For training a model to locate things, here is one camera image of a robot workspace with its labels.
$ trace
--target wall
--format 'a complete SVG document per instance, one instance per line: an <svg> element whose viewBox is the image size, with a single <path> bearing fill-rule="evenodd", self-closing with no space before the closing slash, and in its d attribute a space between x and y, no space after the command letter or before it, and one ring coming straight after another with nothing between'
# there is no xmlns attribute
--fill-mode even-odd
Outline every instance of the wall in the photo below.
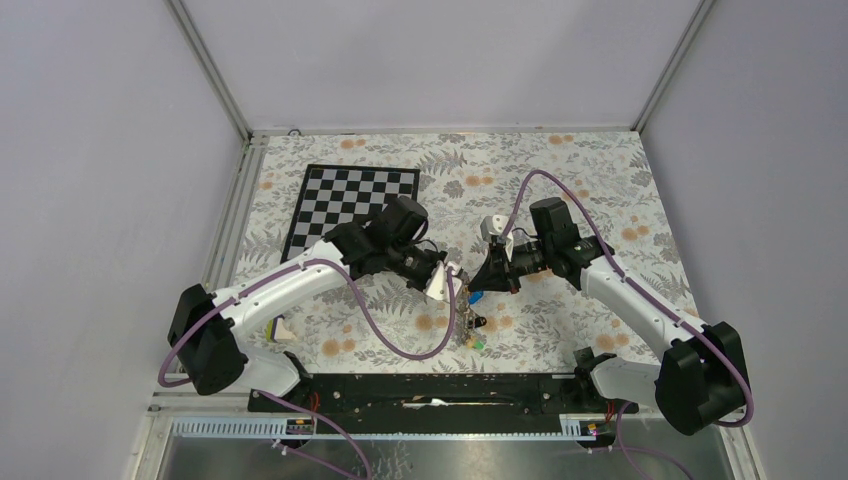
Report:
<svg viewBox="0 0 848 480"><path fill-rule="evenodd" d="M4 2L0 478L119 478L239 141L161 1Z"/></svg>
<svg viewBox="0 0 848 480"><path fill-rule="evenodd" d="M697 0L185 0L257 129L627 126Z"/></svg>
<svg viewBox="0 0 848 480"><path fill-rule="evenodd" d="M644 135L701 314L741 331L770 480L848 469L846 24L719 2Z"/></svg>

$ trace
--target leaf pattern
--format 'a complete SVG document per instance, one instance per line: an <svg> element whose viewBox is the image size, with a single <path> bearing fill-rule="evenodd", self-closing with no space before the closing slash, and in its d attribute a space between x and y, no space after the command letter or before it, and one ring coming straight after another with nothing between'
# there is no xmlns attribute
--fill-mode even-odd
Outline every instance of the leaf pattern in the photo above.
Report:
<svg viewBox="0 0 848 480"><path fill-rule="evenodd" d="M617 254L646 283L680 308L695 307L635 133L272 137L242 238L236 281L279 265L309 163L419 168L418 201L430 220L427 237L471 275L487 252L479 238L480 221L485 215L509 214L524 176L536 168L547 170L571 187ZM527 207L560 195L551 182L531 181L516 225L532 233ZM588 235L574 208L572 216ZM375 322L399 348L423 353L441 341L446 305L408 290L393 274L365 276L357 285ZM284 312L286 328L297 341L269 343L262 331L249 340L276 353L290 351L307 370L326 373L563 372L574 366L572 352L586 346L596 353L657 362L621 319L565 280L542 274L522 279L522 286L515 295L487 293L474 305L489 320L475 332L485 344L482 350L467 348L457 332L441 354L424 362L385 348L347 287L322 292Z"/></svg>

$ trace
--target checkerboard black border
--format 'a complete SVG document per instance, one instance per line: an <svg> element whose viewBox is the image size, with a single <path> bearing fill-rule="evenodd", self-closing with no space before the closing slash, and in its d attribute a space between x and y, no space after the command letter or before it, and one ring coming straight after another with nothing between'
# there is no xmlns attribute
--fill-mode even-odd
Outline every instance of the checkerboard black border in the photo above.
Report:
<svg viewBox="0 0 848 480"><path fill-rule="evenodd" d="M306 166L306 171L303 173L303 180L300 183L300 192L297 194L297 204L294 207L294 214L291 217L291 221L289 222L289 232L286 235L286 242L283 246L283 256L280 259L280 263L284 263L288 260L289 250L291 249L291 242L294 236L294 229L297 227L297 218L300 216L300 207L303 204L304 197L306 195L306 187L309 183L309 176L312 174L312 171L315 169L320 170L360 170L363 172L399 172L399 173L411 173L415 179L412 182L412 197L413 200L418 201L418 180L421 175L421 170L417 168L395 168L395 167L366 167L360 165L323 165L318 163L310 163Z"/></svg>

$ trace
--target checkerboard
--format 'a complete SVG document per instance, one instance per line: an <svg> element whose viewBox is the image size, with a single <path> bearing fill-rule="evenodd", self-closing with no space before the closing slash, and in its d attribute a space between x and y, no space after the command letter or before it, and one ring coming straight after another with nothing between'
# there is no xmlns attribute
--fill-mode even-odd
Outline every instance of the checkerboard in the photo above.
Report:
<svg viewBox="0 0 848 480"><path fill-rule="evenodd" d="M340 223L364 221L394 197L418 196L419 170L308 165L297 199L282 261L315 244Z"/></svg>

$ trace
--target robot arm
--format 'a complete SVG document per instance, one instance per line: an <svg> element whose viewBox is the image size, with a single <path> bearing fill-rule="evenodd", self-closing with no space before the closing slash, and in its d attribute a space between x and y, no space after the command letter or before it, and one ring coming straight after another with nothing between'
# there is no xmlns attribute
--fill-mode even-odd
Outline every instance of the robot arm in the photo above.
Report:
<svg viewBox="0 0 848 480"><path fill-rule="evenodd" d="M515 293L521 287L520 277L550 268L609 307L661 359L661 365L654 365L603 354L578 362L575 373L586 376L597 395L658 408L672 426L687 435L745 404L741 388L717 357L648 302L631 282L700 330L747 381L741 342L733 328L723 322L711 326L681 312L636 275L628 275L629 282L625 282L604 256L599 240L580 237L567 205L559 198L538 201L530 206L530 212L538 238L521 245L500 239L506 217L484 220L481 229L489 241L489 254L469 283L470 291ZM620 260L616 263L629 272Z"/></svg>
<svg viewBox="0 0 848 480"><path fill-rule="evenodd" d="M445 263L445 252L416 246L413 237L426 219L421 205L397 197L368 226L340 224L312 248L261 277L212 293L200 285L185 290L168 333L171 346L201 317L227 304L177 354L197 392L211 395L233 384L276 396L291 390L300 379L299 366L247 339L261 324L303 300L344 285L339 271L353 280L392 271L407 280L408 288L437 300L447 298L451 272L458 292L458 266Z"/></svg>

